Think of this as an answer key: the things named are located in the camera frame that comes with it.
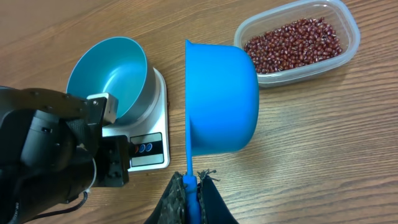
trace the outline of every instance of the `wooden surface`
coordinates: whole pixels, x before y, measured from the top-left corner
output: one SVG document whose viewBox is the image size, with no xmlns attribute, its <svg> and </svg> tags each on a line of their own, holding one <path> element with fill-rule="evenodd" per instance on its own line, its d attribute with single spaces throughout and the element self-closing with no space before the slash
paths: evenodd
<svg viewBox="0 0 398 224">
<path fill-rule="evenodd" d="M 142 223 L 173 172 L 186 169 L 184 40 L 232 45 L 243 20 L 289 0 L 54 2 L 0 1 L 0 85 L 65 91 L 92 45 L 132 37 L 167 82 L 171 163 L 131 174 L 123 188 L 94 189 L 79 211 L 36 223 Z M 217 170 L 240 223 L 398 223 L 398 1 L 345 3 L 361 30 L 354 59 L 261 90 L 250 144 L 194 158 L 195 170 Z"/>
</svg>

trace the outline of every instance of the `adzuki bean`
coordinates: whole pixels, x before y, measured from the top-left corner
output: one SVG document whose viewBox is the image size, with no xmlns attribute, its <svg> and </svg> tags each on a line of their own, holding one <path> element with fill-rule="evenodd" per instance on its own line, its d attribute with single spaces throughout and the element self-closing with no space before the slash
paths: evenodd
<svg viewBox="0 0 398 224">
<path fill-rule="evenodd" d="M 250 39 L 243 50 L 257 73 L 273 73 L 321 62 L 343 53 L 333 26 L 320 19 L 299 19 Z"/>
</svg>

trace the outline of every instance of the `white scale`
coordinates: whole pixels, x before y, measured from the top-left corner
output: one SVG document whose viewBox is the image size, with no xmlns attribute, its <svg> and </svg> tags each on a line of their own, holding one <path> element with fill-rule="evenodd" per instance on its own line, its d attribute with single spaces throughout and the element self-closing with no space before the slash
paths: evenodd
<svg viewBox="0 0 398 224">
<path fill-rule="evenodd" d="M 166 168 L 170 164 L 166 82 L 156 68 L 154 100 L 133 124 L 103 127 L 103 137 L 125 135 L 133 143 L 129 172 Z"/>
</svg>

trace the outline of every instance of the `scale button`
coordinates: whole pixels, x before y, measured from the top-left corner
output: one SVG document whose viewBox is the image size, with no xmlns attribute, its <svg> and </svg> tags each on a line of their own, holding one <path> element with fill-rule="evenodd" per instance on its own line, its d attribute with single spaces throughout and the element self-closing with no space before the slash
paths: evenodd
<svg viewBox="0 0 398 224">
<path fill-rule="evenodd" d="M 139 146 L 139 152 L 144 152 L 145 151 L 145 145 L 142 144 Z"/>
<path fill-rule="evenodd" d="M 147 145 L 146 151 L 149 152 L 151 149 L 152 149 L 152 143 L 149 143 L 149 144 Z"/>
</svg>

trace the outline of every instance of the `transparent container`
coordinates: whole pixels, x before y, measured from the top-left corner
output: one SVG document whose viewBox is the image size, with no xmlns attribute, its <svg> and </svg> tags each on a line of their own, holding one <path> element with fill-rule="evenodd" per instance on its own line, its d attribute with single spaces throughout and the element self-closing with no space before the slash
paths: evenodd
<svg viewBox="0 0 398 224">
<path fill-rule="evenodd" d="M 301 18 L 319 19 L 324 17 L 333 26 L 340 38 L 343 53 L 337 57 L 313 63 L 291 70 L 270 74 L 257 74 L 261 87 L 286 85 L 293 82 L 313 78 L 332 68 L 339 67 L 350 61 L 359 46 L 361 34 L 353 16 L 340 0 L 302 0 L 280 6 L 249 19 L 246 19 L 237 29 L 234 45 L 243 49 L 245 43 L 252 37 L 262 35 L 267 31 L 280 28 Z"/>
</svg>

